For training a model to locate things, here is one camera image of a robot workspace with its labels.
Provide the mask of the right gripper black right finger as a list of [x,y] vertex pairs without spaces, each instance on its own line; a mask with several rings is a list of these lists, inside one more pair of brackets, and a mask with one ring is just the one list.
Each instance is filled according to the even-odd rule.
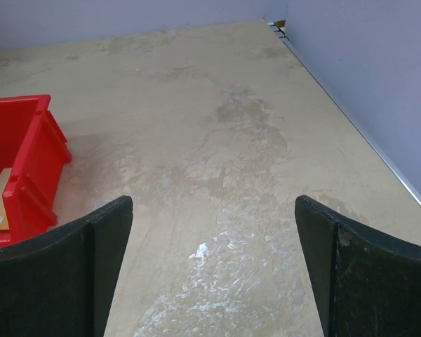
[[421,336],[421,246],[306,195],[295,221],[325,336]]

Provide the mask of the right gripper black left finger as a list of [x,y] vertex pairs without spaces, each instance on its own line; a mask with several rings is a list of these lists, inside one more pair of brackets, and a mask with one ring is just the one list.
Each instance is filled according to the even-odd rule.
[[0,249],[0,336],[103,336],[132,221],[121,196]]

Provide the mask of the red plastic bin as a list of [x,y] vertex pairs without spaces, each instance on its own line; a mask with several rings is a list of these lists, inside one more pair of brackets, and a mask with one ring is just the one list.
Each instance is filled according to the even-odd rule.
[[44,233],[57,223],[53,202],[62,169],[71,162],[67,139],[54,119],[49,95],[0,98],[0,194],[6,217],[0,248]]

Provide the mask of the aluminium table edge rail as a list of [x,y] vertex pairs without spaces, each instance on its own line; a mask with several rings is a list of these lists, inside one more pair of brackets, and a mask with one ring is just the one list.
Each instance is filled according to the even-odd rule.
[[282,43],[290,50],[290,52],[298,59],[301,65],[307,70],[310,76],[315,80],[315,82],[322,88],[325,94],[333,101],[337,108],[343,113],[343,115],[349,120],[350,124],[357,130],[361,137],[368,143],[371,149],[381,158],[383,163],[387,168],[394,174],[396,179],[404,186],[407,192],[411,197],[418,203],[421,207],[421,196],[414,190],[414,187],[408,182],[404,177],[402,172],[397,168],[397,166],[391,161],[391,159],[384,153],[384,151],[378,146],[378,144],[371,138],[368,132],[358,123],[355,118],[353,118],[350,111],[341,103],[340,99],[329,89],[329,87],[324,83],[322,79],[316,74],[316,72],[305,64],[301,55],[298,53],[296,48],[289,41],[289,38],[286,36],[285,27],[280,27],[277,25],[277,22],[267,22],[267,25],[272,29],[273,33],[282,41]]

